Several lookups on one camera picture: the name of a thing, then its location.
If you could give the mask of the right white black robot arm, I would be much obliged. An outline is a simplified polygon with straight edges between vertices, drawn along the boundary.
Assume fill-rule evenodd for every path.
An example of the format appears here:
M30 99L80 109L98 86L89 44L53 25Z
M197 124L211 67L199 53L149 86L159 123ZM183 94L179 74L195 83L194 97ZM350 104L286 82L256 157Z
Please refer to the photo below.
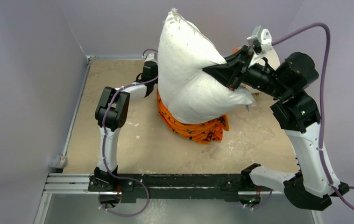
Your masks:
M231 90L245 84L274 99L271 110L291 141L298 171L284 173L255 163L242 171L240 185L248 190L263 186L279 191L297 208L323 211L333 196L347 193L349 186L333 173L320 144L320 111L305 92L319 77L315 63L307 54L294 52L273 69L268 63L249 65L253 57L254 51L243 46L224 64L204 67L203 71Z

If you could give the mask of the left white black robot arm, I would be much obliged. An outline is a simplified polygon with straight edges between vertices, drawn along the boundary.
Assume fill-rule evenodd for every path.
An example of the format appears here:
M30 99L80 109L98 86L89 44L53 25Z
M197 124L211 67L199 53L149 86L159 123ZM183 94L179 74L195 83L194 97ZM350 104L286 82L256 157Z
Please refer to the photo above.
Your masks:
M100 130L99 161L94 177L107 191L117 188L117 148L121 128L125 125L131 99L145 98L158 79L157 61L145 61L142 72L131 84L119 88L105 87L95 111Z

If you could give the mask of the white pillow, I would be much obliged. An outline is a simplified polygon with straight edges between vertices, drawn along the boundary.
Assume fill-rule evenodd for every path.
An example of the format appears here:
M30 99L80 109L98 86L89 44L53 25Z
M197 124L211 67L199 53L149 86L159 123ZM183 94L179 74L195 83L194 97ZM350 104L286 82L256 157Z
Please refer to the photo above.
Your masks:
M171 9L158 44L158 91L171 115L183 124L200 124L241 105L254 105L249 89L230 90L202 69L226 63L214 44Z

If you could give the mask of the orange patterned pillowcase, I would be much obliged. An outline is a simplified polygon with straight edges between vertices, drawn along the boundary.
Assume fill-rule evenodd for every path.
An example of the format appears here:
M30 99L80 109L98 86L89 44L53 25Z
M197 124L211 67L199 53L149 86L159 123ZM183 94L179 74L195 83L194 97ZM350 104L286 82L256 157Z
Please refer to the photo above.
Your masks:
M168 109L164 106L159 92L156 93L158 112L165 125L173 133L182 138L200 144L210 144L210 142L220 142L223 140L224 131L228 132L229 119L226 114L200 124L184 124L177 121Z

